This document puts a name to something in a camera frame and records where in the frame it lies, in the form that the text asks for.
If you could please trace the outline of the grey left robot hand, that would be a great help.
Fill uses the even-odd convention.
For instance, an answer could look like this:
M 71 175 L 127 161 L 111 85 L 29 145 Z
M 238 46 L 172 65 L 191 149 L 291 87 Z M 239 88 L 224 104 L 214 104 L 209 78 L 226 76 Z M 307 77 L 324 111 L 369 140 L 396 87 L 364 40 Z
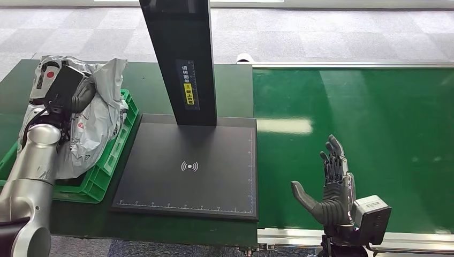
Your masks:
M 91 103 L 96 94 L 95 80 L 92 77 L 86 77 L 82 80 L 75 94 L 71 99 L 71 112 L 81 113 Z

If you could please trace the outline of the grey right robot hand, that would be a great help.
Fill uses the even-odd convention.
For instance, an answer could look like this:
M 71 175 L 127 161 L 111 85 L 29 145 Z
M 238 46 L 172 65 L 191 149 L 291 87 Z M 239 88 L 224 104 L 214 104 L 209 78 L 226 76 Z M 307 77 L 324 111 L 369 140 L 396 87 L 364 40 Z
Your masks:
M 322 200 L 312 198 L 296 180 L 290 182 L 292 194 L 323 226 L 350 226 L 350 211 L 356 200 L 354 175 L 349 171 L 343 146 L 334 135 L 328 136 L 325 147 L 329 153 L 320 152 L 324 171 Z

